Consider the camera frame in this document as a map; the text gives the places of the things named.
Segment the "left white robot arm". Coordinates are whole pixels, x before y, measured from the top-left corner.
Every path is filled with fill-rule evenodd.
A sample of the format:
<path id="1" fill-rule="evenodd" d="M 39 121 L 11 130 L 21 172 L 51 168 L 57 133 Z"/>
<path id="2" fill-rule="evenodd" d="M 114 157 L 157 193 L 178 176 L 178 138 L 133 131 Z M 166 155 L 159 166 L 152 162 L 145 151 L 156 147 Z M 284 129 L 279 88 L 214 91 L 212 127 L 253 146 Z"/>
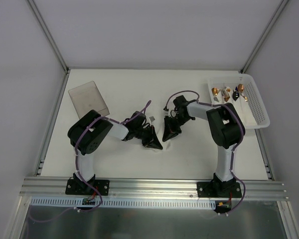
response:
<path id="1" fill-rule="evenodd" d="M 70 127 L 67 136 L 76 159 L 75 172 L 67 181 L 66 195 L 96 196 L 96 190 L 102 196 L 108 195 L 110 181 L 97 179 L 93 170 L 94 152 L 107 136 L 121 141 L 137 138 L 145 148 L 163 149 L 154 126 L 138 111 L 125 121 L 117 122 L 91 110 Z"/>

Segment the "white paper napkin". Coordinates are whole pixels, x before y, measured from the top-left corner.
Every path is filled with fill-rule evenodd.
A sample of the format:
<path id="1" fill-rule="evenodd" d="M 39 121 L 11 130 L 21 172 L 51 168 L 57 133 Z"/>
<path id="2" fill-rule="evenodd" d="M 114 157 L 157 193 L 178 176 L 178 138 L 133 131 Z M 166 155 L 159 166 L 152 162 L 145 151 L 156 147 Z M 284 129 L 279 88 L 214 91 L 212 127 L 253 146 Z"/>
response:
<path id="1" fill-rule="evenodd" d="M 161 151 L 169 151 L 171 149 L 171 141 L 168 140 L 166 142 L 162 142 L 160 141 L 160 144 L 162 146 L 162 149 L 153 149 L 152 148 L 152 151 L 155 151 L 155 152 L 161 152 Z"/>

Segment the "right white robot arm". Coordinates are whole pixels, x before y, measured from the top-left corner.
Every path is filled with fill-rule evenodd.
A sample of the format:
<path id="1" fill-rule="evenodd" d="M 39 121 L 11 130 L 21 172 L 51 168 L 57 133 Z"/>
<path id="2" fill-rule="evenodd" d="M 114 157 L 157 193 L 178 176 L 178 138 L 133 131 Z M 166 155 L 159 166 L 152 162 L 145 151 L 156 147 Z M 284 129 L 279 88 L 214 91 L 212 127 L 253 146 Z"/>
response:
<path id="1" fill-rule="evenodd" d="M 164 117 L 162 140 L 181 134 L 181 126 L 200 118 L 208 121 L 212 139 L 217 145 L 217 167 L 210 182 L 197 182 L 199 198 L 242 198 L 240 183 L 233 173 L 235 150 L 245 136 L 245 127 L 231 103 L 212 105 L 188 101 L 181 95 L 173 100 L 175 115 Z"/>

